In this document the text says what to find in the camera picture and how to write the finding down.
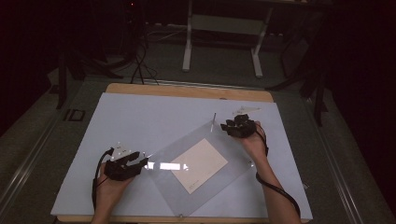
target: white paper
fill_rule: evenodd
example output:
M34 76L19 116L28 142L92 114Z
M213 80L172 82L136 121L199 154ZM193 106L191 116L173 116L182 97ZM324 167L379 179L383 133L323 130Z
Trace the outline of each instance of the white paper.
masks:
M172 173L186 191L192 194L227 164L227 161L206 139L203 139L174 159L172 163L180 164L180 170L173 170Z

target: wire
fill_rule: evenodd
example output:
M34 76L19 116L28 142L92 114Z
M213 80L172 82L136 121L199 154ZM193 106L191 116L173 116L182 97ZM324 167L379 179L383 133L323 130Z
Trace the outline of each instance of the wire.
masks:
M256 123L256 126L260 127L260 129L262 129L262 131L264 132L264 129L262 128L261 125ZM268 155L268 146L267 146L267 141L264 138L264 136L262 136L257 130L256 130L256 134L259 135L260 139L262 140L262 142L264 143L264 147L265 147L265 155ZM299 217L301 217L301 212L300 212L300 207L298 206L297 202L293 199L293 197L291 197L285 190L272 185L268 182L265 182L264 180L262 180L262 178L260 177L259 173L256 173L256 179L257 181L259 181L262 185L264 185L265 187L274 190L275 192L281 194L283 197L285 197L286 199L288 199L294 206L294 208L296 209L296 212L298 214Z
M263 181L262 178L259 176L259 173L256 173L256 179L261 184L263 184L265 187L274 190L275 192L281 194L283 197L288 199L293 204L294 208L296 209L298 217L301 217L300 207L298 206L297 202L293 199L293 197L291 197L285 190L280 189L279 187L277 187L275 185L272 185L272 184L270 184L268 182Z
M102 180L98 185L96 185L96 187L99 188L99 186L100 186L101 184L103 184L103 182L105 182L105 181L107 181L107 180L108 180L108 177L106 177L106 179Z
M166 38L168 38L168 37L170 37L170 36L172 36L172 35L178 35L178 34L184 32L184 31L186 31L186 30L187 30L187 29L182 29L182 30L179 30L179 31L177 31L177 32L173 32L173 33L170 34L170 35L166 35L166 36L164 36L164 37L161 37L161 38L159 38L159 39L150 40L150 42L158 42L158 41L164 40L164 39L166 39Z

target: cable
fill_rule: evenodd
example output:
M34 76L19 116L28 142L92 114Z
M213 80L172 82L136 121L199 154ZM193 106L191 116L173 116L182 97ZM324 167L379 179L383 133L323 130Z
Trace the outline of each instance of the cable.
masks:
M106 155L111 156L111 154L113 154L113 151L114 151L114 148L113 148L113 147L112 147L111 149L109 149L108 151L106 151L106 152L102 155L102 157L100 158L100 160L99 160L99 162L98 162L98 165L97 165L97 167L96 167L95 177L93 178L93 181L92 181L92 204L93 204L93 209L96 208L96 189L97 189L97 187L98 187L99 185L101 185L103 182L105 182L105 180L104 180L104 181L102 181L99 185L97 184L98 175L99 175L99 170L100 170L100 167L101 167L101 165L102 165L102 160L105 158Z
M264 132L264 129L262 128L261 125L259 125L259 124L256 124L256 125L259 126L259 127L262 129L262 131ZM267 141L266 141L266 139L265 139L264 136L262 136L257 130L256 130L256 134L259 135L260 139L261 139L262 142L264 143L265 155L268 155L269 147L267 146ZM281 194L283 197L285 197L286 199L288 199L288 200L293 204L293 206L294 206L294 208L295 208L295 210L296 210L298 216L301 217L300 207L298 206L297 202L293 199L293 197L291 197L285 190L283 190L283 189L281 189L281 188L279 188L279 187L277 187L277 186L275 186L275 185L272 185L272 184L270 184L270 183L268 183L268 182L265 182L264 180L262 180L262 178L259 176L259 173L257 173L257 172L256 172L256 179L257 179L257 181L259 181L259 182L260 182L262 185L264 185L265 187L274 190L275 192Z
M294 205L294 208L296 209L298 217L301 217L300 207L298 206L297 202L293 199L293 197L291 197L285 190L280 189L279 187L277 187L275 185L272 185L268 182L263 181L262 178L259 176L259 173L256 173L256 179L265 187L274 190L275 192L281 194L283 197L288 199Z

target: hand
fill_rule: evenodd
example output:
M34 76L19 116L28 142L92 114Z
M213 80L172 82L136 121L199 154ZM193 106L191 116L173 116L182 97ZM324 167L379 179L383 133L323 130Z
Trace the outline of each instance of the hand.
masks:
M256 123L256 130L258 133L254 133L253 135L247 138L235 138L237 139L245 148L245 151L253 159L255 162L263 161L267 159L265 155L265 148L266 145L262 141L262 138L259 134L263 137L266 141L265 132L262 129L262 126L259 121L255 121Z
M107 223L109 221L113 208L120 201L126 187L134 180L134 177L124 181L112 180L105 175L105 166L106 164L102 163L100 167L98 187L96 188L96 209L92 223Z

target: table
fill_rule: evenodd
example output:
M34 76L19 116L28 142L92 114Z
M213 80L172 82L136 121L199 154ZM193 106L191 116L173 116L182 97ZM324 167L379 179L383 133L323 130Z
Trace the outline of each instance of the table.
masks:
M290 4L296 1L294 0L277 0L277 1L261 1L278 4ZM297 2L298 5L306 4L305 0ZM259 59L260 48L262 47L262 41L264 40L268 23L271 19L274 6L268 7L265 12L266 16L263 21L246 20L237 18L225 18L217 16L197 15L192 12L192 0L189 0L188 19L187 19L187 42L184 51L183 66L184 72L190 71L191 63L191 32L192 29L227 32L235 34L245 35L256 35L258 37L256 46L251 49L251 58L253 61L254 71L256 77L262 77L262 66Z
M217 99L215 102L216 104L219 104L219 102L231 103L232 101L219 100L219 99L228 99L228 100L233 100L233 101L244 100L244 102L251 102L252 104L256 104L257 101L267 102L267 103L261 103L261 104L269 104L270 107L276 106L275 104L272 104L273 98L272 98L271 94L266 91L241 91L241 90L224 90L224 89L174 87L174 86L148 86L148 85L142 86L142 85L129 85L129 84L111 84L107 87L106 93L102 96L102 98L116 96L117 99L120 101L125 100L125 99L131 100L132 98L130 96L128 96L127 94L134 94L134 97L132 97L132 98L139 98L138 95L142 95L142 97L148 97L148 99L150 99L151 101L154 101L155 97L158 97L160 95L160 96L171 96L172 97L172 98L161 98L161 101L177 100L177 101L186 102L186 100L188 100L189 102L196 101L199 103L200 101L205 102L204 99L207 99L209 101L213 101L213 99ZM90 157L87 157L87 156L84 157L84 150L87 147L90 147L91 145L94 145L94 146L92 146L93 148L100 147L101 145L100 144L96 145L96 142L105 141L104 138L111 139L111 136L109 136L109 135L112 135L112 132L111 132L112 128L109 126L111 126L111 123L113 123L112 120L108 120L108 124L106 125L108 128L107 130L95 128L95 125L99 125L98 123L101 122L98 120L102 120L103 122L106 122L105 120L103 120L103 117L100 115L100 113L101 113L101 110L104 109L104 107L110 106L110 105L102 104L102 102L103 102L102 98L101 98L101 102L99 102L99 104L98 104L95 114L92 117L90 126L87 129L84 139L81 142L80 148L78 150L78 154L76 155L75 160L73 161L73 163L69 169L68 175L66 176L66 179L61 187L61 190L60 190L60 193L58 194L58 198L57 198L57 201L55 202L54 208L52 209L51 213L53 215L57 216L58 219L61 221L65 221L65 222L86 221L86 222L88 222L92 218L92 208L91 208L92 205L90 204L91 202L89 200L90 199L89 191L90 191L91 180L90 179L87 180L87 177L86 176L84 177L84 175L85 175L85 173L87 176L93 175L94 168L92 169L90 167L88 169L78 169L78 171L77 171L78 176L76 176L76 163L78 163L78 161L80 162L81 160L84 160L84 162L90 163L89 161L92 160L93 166L95 166L95 163L97 163L97 160L100 157L99 154L102 154L103 151L97 152L97 154L99 155L98 158L96 158L97 157L96 155L92 155L92 151L89 151L88 155L93 156L93 159L91 159ZM268 107L268 109L266 110L266 112L268 114L271 113L270 107ZM113 109L114 109L114 111L118 111L120 108L110 106L110 108L108 108L108 109L109 109L109 111L112 111ZM277 120L277 119L280 120L280 117L278 117L278 118L272 117L271 122L273 120ZM124 129L124 127L122 127L122 123L124 123L124 122L121 122L121 124L118 124L117 127L120 127L120 129ZM286 190L294 191L296 189L299 191L299 193L290 192L290 194L291 195L299 194L298 197L296 198L296 200L300 204L300 207L302 208L303 221L307 221L309 219L312 219L312 214L310 212L309 204L308 204L306 196L304 194L304 189L302 187L301 179L299 179L298 171L295 167L295 163L294 163L294 160L293 160L291 152L290 152L290 147L288 148L289 143L287 141L286 142L284 141L285 138L287 139L287 137L286 137L286 134L284 133L283 126L281 129L274 131L275 133L268 132L268 134L267 134L268 137L271 136L271 138L274 139L273 145L272 146L270 145L270 148L271 147L276 148L276 143L274 143L274 142L280 141L281 144L283 144L282 146L284 146L283 148L286 149L286 153L290 154L289 155L290 160L286 160L286 161L288 161L288 163L291 163L293 165L293 168L295 169L296 173L293 173L293 172L292 173L293 173L294 177L296 175L298 176L298 178L297 178L298 183L296 184L296 186L294 186L294 184L292 184L293 188L291 188L291 189L290 189L290 184L285 184L284 188ZM158 138L161 141L166 141L167 138L172 138L172 137L175 138L175 136L178 136L180 133L177 133L177 132L178 132L178 130L176 130L175 134L164 133L163 134L163 135L165 135L164 137L158 136ZM274 150L274 152L271 152L270 156L279 158L279 157L276 157L276 150ZM274 168L275 172L277 169L279 169L279 167L277 167L277 166L280 166L280 165L281 164L278 162L276 164L274 164L273 168ZM280 179L281 183L285 183L284 181L286 181L286 182L288 181L288 180L283 180L281 176L279 176L279 179ZM82 184L81 186L85 186L84 188L86 188L86 189L76 188L75 183L80 184L81 182L85 183L85 184ZM248 187L243 187L246 185L247 182L254 183L254 184L252 184L251 186L249 185ZM142 190L144 191L145 189L148 189L149 194L147 194L147 193L145 194L145 192L142 192ZM133 192L135 192L136 190L140 190L141 195L140 194L138 195L136 193L133 194ZM126 201L126 200L124 200L124 201L121 200L118 208L115 209L115 211L114 211L115 215L114 215L114 217L111 218L111 220L119 221L119 222L199 222L199 223L204 223L204 222L211 222L211 223L213 223L213 222L239 222L239 223L248 222L248 223L254 223L254 222L268 221L267 218L263 217L264 216L263 214L261 214L261 215L254 214L255 210L260 210L259 213L262 213L262 212L264 212L262 210L265 210L265 209L263 208L264 204L263 204L261 186L260 186L260 184L256 183L256 181L254 179L254 170L253 169L249 170L246 174L243 174L240 177L238 177L230 186L228 186L226 189L221 191L212 200L210 200L207 203L208 205L205 204L205 206L202 206L201 208L199 208L197 210L197 212L192 214L190 217L175 217L175 216L173 216L168 211L169 209L166 208L167 207L166 202L163 202L161 200L161 197L162 197L161 194L157 191L158 190L155 189L155 186L150 184L149 177L146 176L146 174L142 173L142 175L140 175L136 179L136 181L133 182L131 189L126 190L125 194L124 194L124 198L128 199L130 197L133 197L134 200L130 201L130 202ZM80 195L80 196L79 197L76 196L76 198L71 201L70 192L72 192L75 195ZM238 202L241 204L243 204L242 201L246 200L247 198L249 200L253 200L253 199L257 199L258 197L261 197L262 199L258 200L256 202L256 203L258 203L258 205L255 205L255 203L252 204L252 208L249 208L249 211L248 211L248 213L251 212L251 214L247 215L247 217L230 217L230 215L227 213L229 213L230 211L232 212L234 208L233 208L233 205L230 205L230 202L219 200L222 198L224 199L224 195L227 196L226 197L227 199L225 199L226 201L232 200L233 202ZM152 200L152 201L155 201L155 203L151 203L151 200L148 200L145 197L156 198L157 200ZM131 216L120 215L120 214L129 213L130 210L128 210L128 208L126 208L126 207L130 206L129 203L134 203L134 202L137 202L137 204L138 204L138 206L136 204L134 204L134 209L136 209L133 212L134 214L132 214ZM228 205L226 205L226 208L220 209L222 211L220 211L219 213L216 213L216 211L213 211L212 207L219 206L219 203L220 204L228 204Z

